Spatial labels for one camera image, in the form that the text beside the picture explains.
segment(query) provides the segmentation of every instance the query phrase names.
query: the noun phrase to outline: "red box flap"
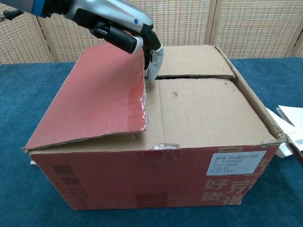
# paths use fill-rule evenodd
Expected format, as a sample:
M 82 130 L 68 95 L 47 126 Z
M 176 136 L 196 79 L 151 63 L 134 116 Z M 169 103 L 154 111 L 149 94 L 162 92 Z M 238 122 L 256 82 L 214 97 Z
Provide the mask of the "red box flap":
M 143 52 L 86 49 L 25 149 L 146 130 Z

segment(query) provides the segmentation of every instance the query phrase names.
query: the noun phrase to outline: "silver robotic arm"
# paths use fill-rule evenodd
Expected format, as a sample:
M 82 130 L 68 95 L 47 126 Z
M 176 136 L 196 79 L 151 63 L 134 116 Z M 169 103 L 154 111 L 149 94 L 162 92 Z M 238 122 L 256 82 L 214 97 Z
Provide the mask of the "silver robotic arm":
M 85 27 L 97 38 L 132 54 L 144 50 L 149 81 L 156 79 L 164 50 L 153 31 L 152 18 L 126 0 L 0 0 L 39 17 L 63 15 Z

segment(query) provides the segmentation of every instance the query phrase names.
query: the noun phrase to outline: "blue tablecloth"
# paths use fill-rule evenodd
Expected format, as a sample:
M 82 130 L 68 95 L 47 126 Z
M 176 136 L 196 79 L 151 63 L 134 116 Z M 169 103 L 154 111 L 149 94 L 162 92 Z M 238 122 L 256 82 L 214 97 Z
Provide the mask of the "blue tablecloth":
M 303 59 L 233 60 L 270 109 L 303 107 Z M 240 206 L 73 211 L 21 151 L 73 63 L 0 65 L 0 226 L 303 226 L 303 169 L 275 157 Z

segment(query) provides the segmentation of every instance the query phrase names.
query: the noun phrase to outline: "white label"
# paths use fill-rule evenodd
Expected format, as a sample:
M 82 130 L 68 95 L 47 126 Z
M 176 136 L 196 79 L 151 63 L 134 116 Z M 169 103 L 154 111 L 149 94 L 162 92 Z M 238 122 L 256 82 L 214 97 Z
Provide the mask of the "white label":
M 266 154 L 265 150 L 252 152 L 215 153 L 207 176 L 253 174 Z

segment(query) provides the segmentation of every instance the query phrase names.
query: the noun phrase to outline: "cardboard box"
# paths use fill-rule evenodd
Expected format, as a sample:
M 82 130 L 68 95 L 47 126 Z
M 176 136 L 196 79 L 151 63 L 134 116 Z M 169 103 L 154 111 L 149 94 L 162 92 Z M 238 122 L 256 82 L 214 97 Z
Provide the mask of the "cardboard box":
M 142 61 L 86 50 L 25 150 L 75 210 L 241 204 L 285 141 L 263 104 L 215 46 L 166 47 L 146 96 Z

